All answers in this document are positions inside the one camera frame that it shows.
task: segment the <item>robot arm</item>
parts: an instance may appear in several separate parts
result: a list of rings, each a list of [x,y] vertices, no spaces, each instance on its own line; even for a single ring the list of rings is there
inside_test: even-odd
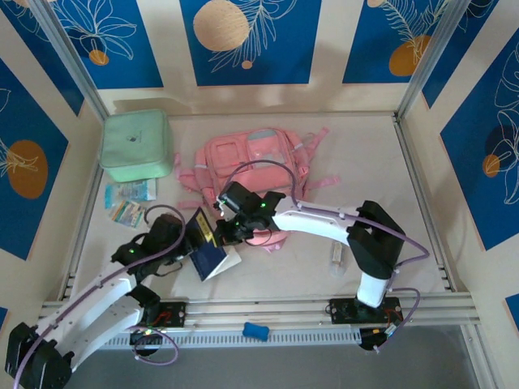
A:
[[[268,192],[260,198],[232,182],[219,196],[215,207],[225,218],[217,222],[222,244],[250,239],[255,229],[269,229],[311,233],[350,246],[362,271],[357,299],[371,308],[382,303],[404,242],[355,219],[376,222],[402,235],[404,231],[378,203],[366,201],[360,208],[337,208],[295,202],[276,192]]]
[[[355,216],[401,234],[403,231],[377,203],[366,201],[355,209],[296,203],[277,192],[268,192],[261,198],[232,182],[215,207],[224,216],[224,220],[217,221],[215,231],[220,246],[251,239],[255,230],[300,231],[350,246],[362,270],[357,299],[367,307],[380,306],[403,241],[355,220]],[[9,337],[6,372],[14,378],[28,349],[39,340],[20,383],[25,389],[61,389],[78,365],[112,337],[138,323],[153,325],[159,315],[160,298],[142,281],[156,273],[159,266],[195,252],[204,238],[199,232],[188,230],[180,245],[168,254],[131,269],[127,267],[170,247],[180,236],[180,224],[171,215],[161,215],[150,232],[144,234],[142,243],[138,243],[142,238],[138,236],[120,246],[110,265],[85,290],[95,287],[107,275],[119,272],[117,277],[98,285],[101,287],[91,294],[80,293],[35,327],[25,323],[17,326]],[[79,303],[81,309],[73,310]],[[58,323],[60,311],[69,309],[70,314]],[[46,328],[50,330],[40,336],[38,329]]]

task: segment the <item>gray floor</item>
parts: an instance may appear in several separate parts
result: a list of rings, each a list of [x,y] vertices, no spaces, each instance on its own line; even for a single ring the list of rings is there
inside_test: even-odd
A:
[[[130,351],[100,351],[66,389],[476,387],[459,328],[411,327],[380,355],[358,346],[183,349],[175,365],[155,367],[135,361]]]

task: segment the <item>mint green pouch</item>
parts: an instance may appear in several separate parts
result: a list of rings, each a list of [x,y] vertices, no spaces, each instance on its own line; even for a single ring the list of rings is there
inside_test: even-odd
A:
[[[159,178],[173,169],[171,151],[164,111],[122,113],[105,121],[99,164],[116,182]]]

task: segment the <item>blue eraser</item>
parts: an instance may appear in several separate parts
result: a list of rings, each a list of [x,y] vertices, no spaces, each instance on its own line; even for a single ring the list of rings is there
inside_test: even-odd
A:
[[[256,338],[259,340],[262,340],[263,342],[266,342],[268,340],[268,332],[270,329],[268,327],[263,326],[257,326],[252,323],[245,323],[245,326],[243,327],[243,336],[248,338]]]

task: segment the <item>orange circle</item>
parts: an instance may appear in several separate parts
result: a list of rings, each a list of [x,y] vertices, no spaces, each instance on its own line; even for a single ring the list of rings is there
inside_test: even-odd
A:
[[[252,62],[251,61],[243,61],[242,62],[242,68],[248,71],[252,68]]]
[[[490,178],[497,176],[500,172],[500,159],[494,154],[486,156],[483,160],[483,172]]]
[[[109,61],[108,55],[100,50],[92,50],[88,54],[88,57],[90,58],[90,61],[94,62],[98,66],[107,65]]]
[[[13,190],[26,199],[40,197],[49,176],[41,147],[31,140],[19,140],[9,148],[7,160],[11,163],[7,175]]]
[[[241,46],[251,28],[239,6],[229,0],[206,2],[193,19],[196,39],[211,51],[229,51]]]
[[[391,54],[391,58],[389,59],[389,71],[391,71],[393,75],[400,77],[413,75],[430,40],[430,36],[421,35],[414,38],[413,41],[400,45]]]

